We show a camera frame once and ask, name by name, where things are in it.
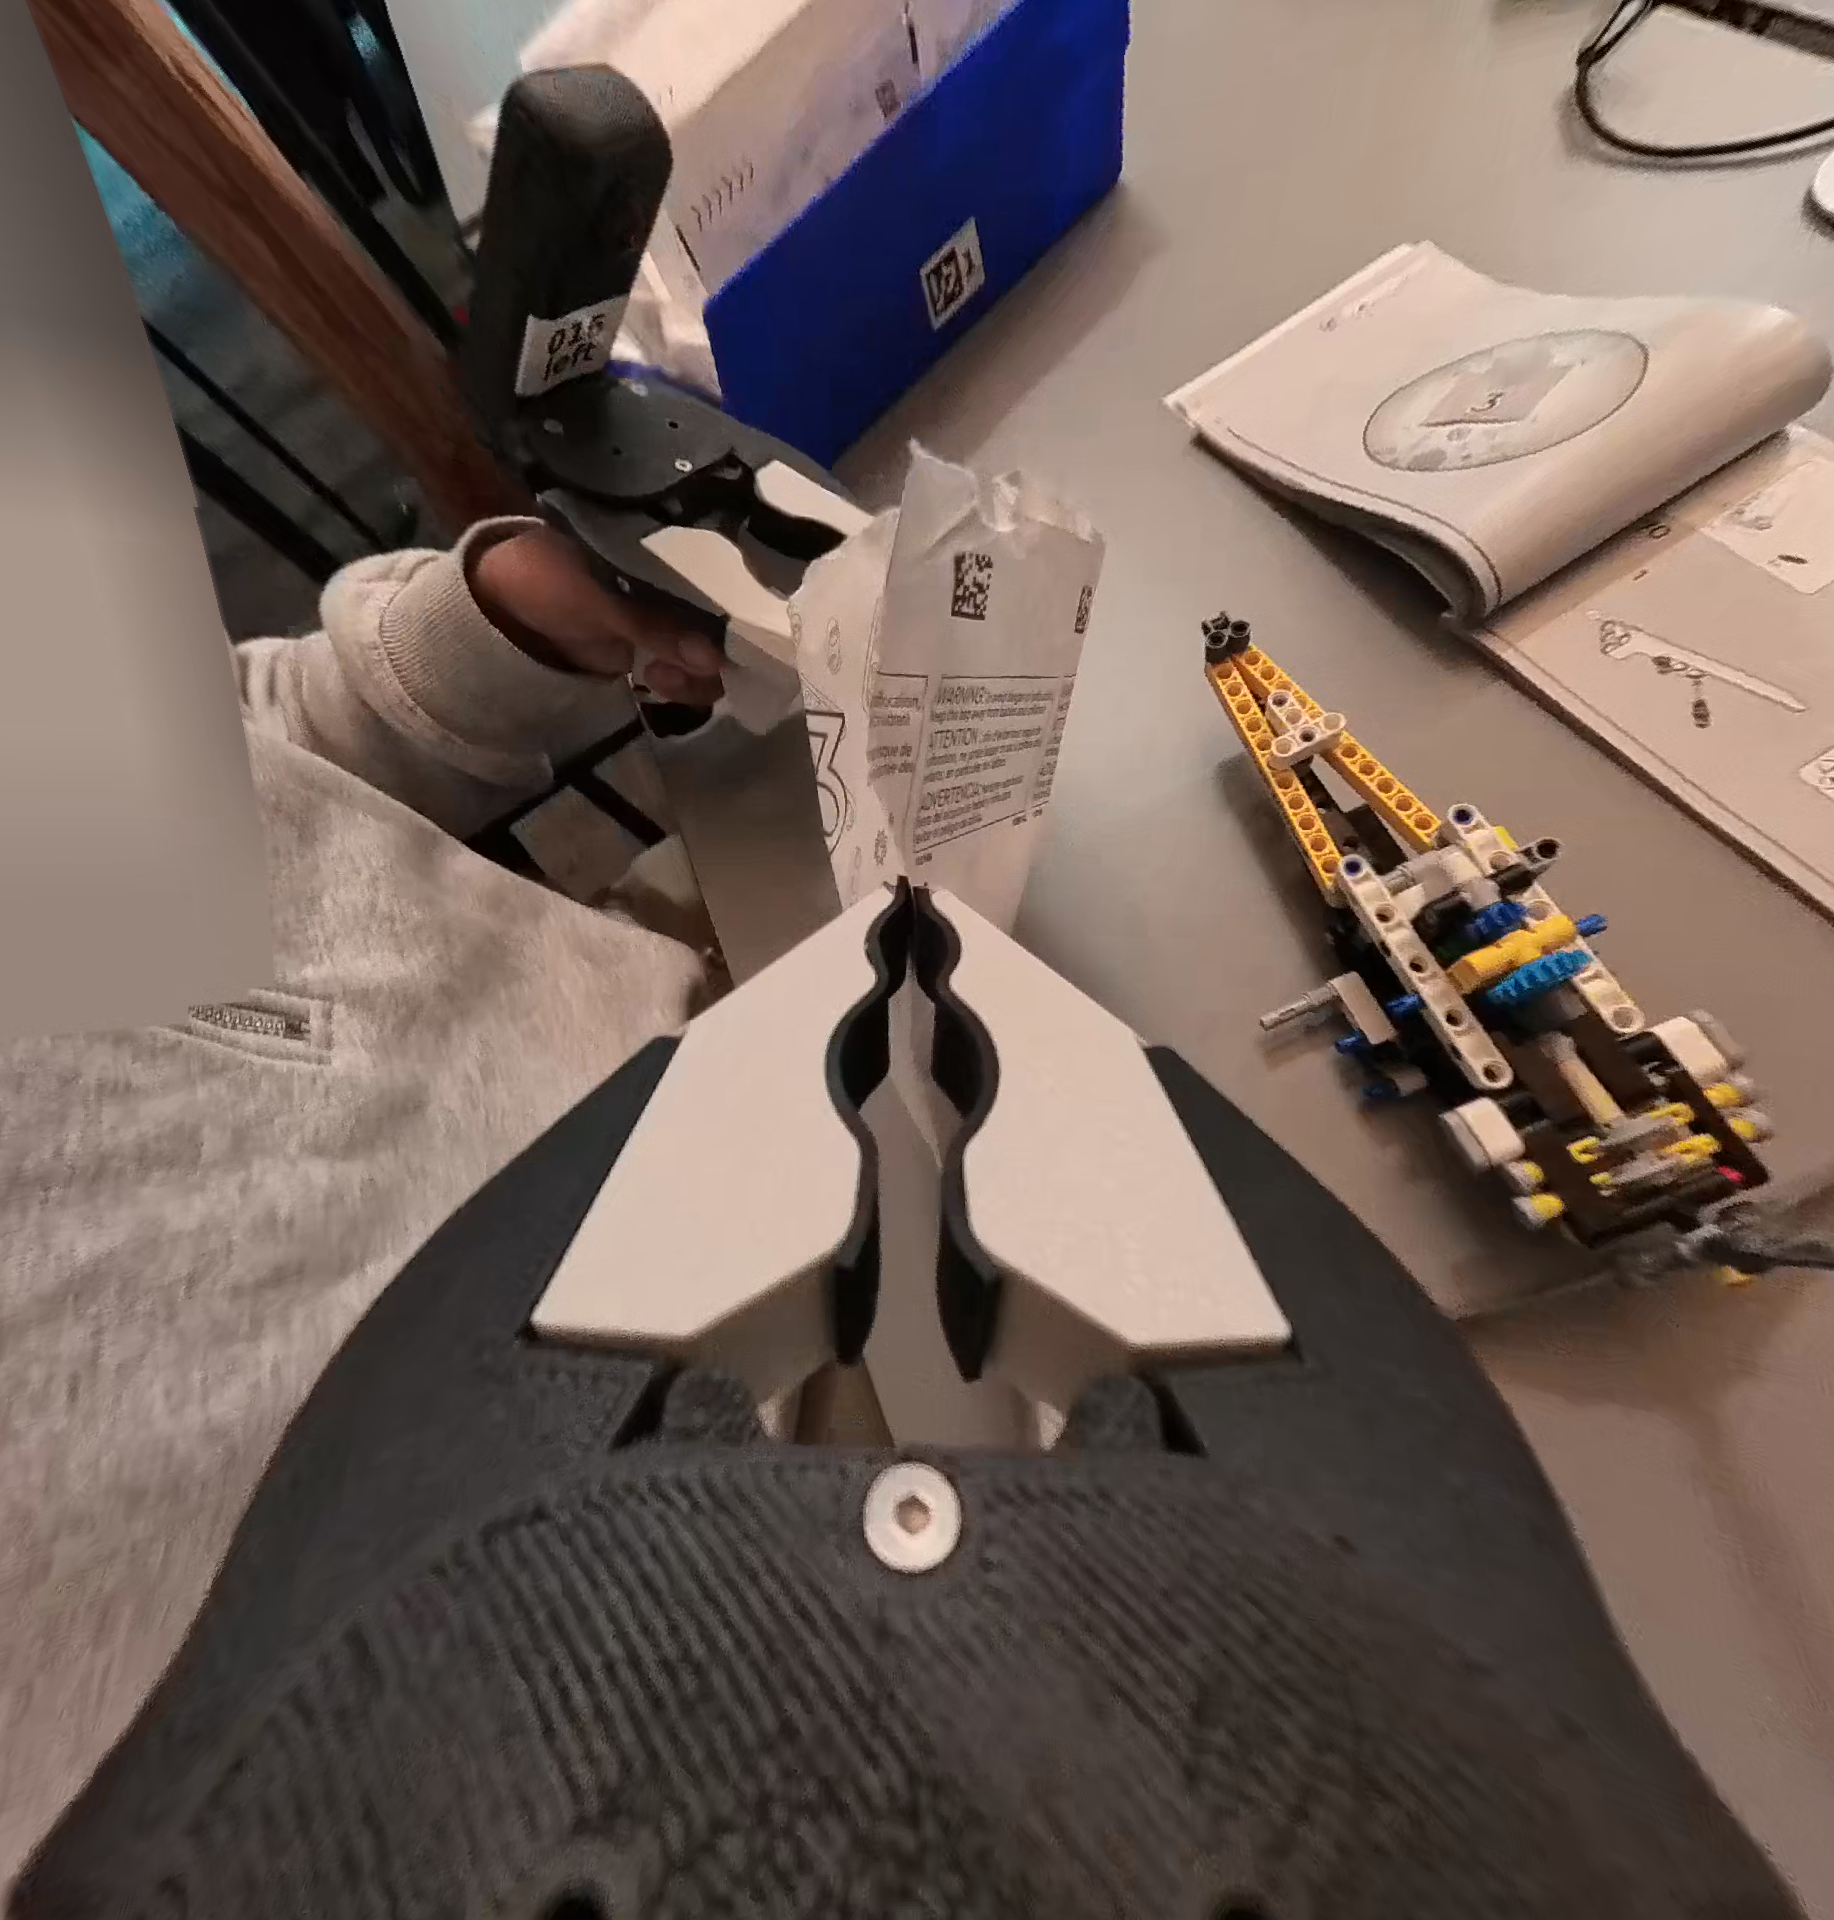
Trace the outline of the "lego instruction booklet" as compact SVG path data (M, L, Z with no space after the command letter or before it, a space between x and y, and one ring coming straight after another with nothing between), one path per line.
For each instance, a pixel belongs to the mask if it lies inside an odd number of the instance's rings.
M1833 379L1773 304L1540 294L1405 244L1169 408L1834 923L1834 441L1803 425Z

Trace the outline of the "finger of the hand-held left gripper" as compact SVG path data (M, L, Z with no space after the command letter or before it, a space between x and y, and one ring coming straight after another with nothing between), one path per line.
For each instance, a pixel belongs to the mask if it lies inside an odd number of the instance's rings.
M687 692L713 691L732 720L766 737L799 714L798 628L786 595L768 588L736 541L695 526L638 536L642 581L690 613L697 634L674 668Z
M721 456L698 467L698 512L740 558L824 558L873 515L783 458Z

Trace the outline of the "person's left hand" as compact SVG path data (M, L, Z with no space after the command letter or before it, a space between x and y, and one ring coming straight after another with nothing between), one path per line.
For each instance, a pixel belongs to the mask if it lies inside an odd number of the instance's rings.
M682 707L723 699L723 650L698 610L601 581L559 532L533 526L484 542L465 576L497 633L554 671L629 679Z

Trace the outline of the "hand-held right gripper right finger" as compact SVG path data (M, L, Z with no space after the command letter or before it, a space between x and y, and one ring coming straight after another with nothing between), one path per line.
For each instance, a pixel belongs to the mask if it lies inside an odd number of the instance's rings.
M1131 1027L944 890L913 891L953 1372L1063 1422L1098 1381L1283 1357L1292 1328Z

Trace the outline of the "blue plastic bin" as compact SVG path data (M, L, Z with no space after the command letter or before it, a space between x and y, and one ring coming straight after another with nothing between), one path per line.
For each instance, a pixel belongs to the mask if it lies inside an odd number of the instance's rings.
M1124 171L1130 2L1020 2L705 306L723 410L833 463Z

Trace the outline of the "printed white paper bag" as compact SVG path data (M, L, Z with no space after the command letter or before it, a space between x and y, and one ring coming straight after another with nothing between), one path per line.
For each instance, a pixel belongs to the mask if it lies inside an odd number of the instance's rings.
M911 445L898 505L789 598L783 654L736 642L723 702L659 752L738 1014L901 879L1017 923L1101 564L1032 475Z

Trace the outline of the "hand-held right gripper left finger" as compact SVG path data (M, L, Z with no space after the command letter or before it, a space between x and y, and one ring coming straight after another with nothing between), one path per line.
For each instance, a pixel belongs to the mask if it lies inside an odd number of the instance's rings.
M671 1046L532 1313L549 1341L738 1381L759 1405L861 1360L913 894L869 894Z

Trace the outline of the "partly built lego model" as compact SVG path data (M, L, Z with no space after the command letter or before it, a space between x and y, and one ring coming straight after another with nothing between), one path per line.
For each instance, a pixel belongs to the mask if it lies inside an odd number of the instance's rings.
M1834 1165L1781 1182L1745 1053L1703 1010L1650 1014L1568 916L1553 837L1433 807L1228 613L1203 672L1322 903L1335 973L1260 1020L1338 1017L1368 1099L1425 1097L1520 1224L1595 1260L1577 1287L1834 1273Z

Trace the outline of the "wooden post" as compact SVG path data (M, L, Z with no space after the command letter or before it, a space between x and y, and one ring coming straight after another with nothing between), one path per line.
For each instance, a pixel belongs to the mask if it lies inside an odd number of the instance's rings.
M164 4L30 12L76 121L398 458L441 526L532 507L473 426L450 324L406 298Z

